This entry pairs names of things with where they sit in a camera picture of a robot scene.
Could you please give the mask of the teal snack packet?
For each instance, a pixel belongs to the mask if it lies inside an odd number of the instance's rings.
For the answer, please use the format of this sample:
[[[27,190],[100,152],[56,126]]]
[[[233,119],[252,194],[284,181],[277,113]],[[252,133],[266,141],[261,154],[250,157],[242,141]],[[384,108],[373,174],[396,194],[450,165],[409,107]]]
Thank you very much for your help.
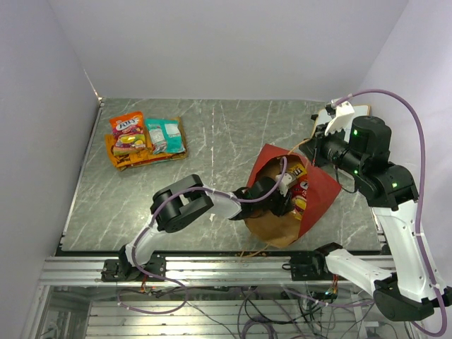
[[[154,155],[160,153],[179,154],[186,150],[177,120],[146,119],[145,125]]]

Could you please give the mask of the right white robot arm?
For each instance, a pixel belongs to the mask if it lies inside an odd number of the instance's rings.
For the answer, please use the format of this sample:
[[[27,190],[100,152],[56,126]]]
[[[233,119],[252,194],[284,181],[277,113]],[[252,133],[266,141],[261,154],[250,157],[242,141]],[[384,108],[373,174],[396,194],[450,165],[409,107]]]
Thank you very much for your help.
[[[421,321],[441,305],[450,306],[451,287],[440,277],[429,278],[431,255],[418,243],[422,233],[415,225],[420,203],[415,180],[407,168],[389,161],[390,127],[370,116],[354,118],[349,134],[343,129],[330,133],[327,127],[317,125],[299,148],[313,165],[332,165],[352,175],[355,191],[366,198],[382,227],[395,270],[374,266],[330,243],[316,250],[312,273],[322,280],[336,274],[356,284],[391,321]]]

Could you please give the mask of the red snack packet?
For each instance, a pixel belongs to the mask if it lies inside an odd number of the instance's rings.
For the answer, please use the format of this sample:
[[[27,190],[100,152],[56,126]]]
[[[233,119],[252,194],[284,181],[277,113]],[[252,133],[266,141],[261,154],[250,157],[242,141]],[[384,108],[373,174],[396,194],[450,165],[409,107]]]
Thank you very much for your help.
[[[309,188],[309,183],[307,180],[298,181],[291,189],[293,198],[300,198],[303,200],[307,199],[307,191]]]

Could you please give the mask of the orange Kettle chip bag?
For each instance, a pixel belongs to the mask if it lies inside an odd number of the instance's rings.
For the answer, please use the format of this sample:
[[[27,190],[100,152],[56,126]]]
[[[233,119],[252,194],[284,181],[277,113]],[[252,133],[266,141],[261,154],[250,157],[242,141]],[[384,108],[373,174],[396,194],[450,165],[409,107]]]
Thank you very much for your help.
[[[142,167],[146,165],[151,165],[153,163],[168,162],[174,160],[183,160],[188,157],[188,150],[183,153],[159,153],[154,155],[149,149],[142,149],[136,153],[129,153],[124,155],[114,155],[114,137],[111,134],[106,134],[105,146],[107,149],[107,156],[113,166],[119,170],[123,171],[132,167]]]

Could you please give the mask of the yellow M&M's packet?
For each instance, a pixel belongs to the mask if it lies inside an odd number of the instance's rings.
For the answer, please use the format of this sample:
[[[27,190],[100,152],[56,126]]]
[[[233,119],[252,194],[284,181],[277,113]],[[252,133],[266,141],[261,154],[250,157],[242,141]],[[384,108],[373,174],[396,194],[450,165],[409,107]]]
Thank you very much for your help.
[[[291,166],[287,173],[291,176],[291,182],[298,182],[307,174],[307,169],[301,163],[297,163]]]

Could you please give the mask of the Fox's fruits candy bag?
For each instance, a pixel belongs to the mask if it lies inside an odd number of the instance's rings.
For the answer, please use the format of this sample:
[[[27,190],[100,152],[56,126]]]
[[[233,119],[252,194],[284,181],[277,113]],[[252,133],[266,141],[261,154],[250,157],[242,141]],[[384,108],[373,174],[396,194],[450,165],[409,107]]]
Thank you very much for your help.
[[[290,212],[296,220],[301,220],[307,206],[307,201],[300,198],[292,198],[293,209]]]
[[[138,152],[146,147],[143,113],[136,111],[109,120],[115,156]]]

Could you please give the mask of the Doritos chip bag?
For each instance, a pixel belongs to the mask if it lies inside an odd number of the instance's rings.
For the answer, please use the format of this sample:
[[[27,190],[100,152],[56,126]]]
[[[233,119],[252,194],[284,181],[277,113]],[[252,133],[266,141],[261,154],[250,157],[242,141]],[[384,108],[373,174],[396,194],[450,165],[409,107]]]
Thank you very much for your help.
[[[112,133],[105,137],[110,161],[118,170],[179,160],[187,156],[182,122],[145,118],[131,112],[109,120]]]

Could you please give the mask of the aluminium rail frame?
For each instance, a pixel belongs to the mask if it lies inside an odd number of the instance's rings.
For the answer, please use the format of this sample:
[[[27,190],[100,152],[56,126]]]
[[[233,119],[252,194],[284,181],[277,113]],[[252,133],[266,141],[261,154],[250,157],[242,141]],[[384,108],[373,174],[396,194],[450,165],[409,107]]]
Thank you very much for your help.
[[[330,274],[293,278],[290,259],[303,253],[160,252],[154,278],[111,280],[111,252],[52,256],[38,282],[67,313],[60,338],[417,337],[349,281],[339,280],[332,299]]]

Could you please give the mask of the red brown paper bag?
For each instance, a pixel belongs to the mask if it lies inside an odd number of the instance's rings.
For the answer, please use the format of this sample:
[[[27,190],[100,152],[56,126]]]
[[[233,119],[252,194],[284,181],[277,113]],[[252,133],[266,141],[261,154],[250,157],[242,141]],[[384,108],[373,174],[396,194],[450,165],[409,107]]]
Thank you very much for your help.
[[[277,249],[288,247],[306,234],[333,205],[341,190],[329,174],[313,166],[307,157],[270,144],[261,149],[247,185],[251,186],[262,177],[275,179],[280,173],[282,157],[287,158],[287,171],[296,177],[289,189],[294,209],[280,217],[270,211],[258,211],[245,220],[253,236]]]

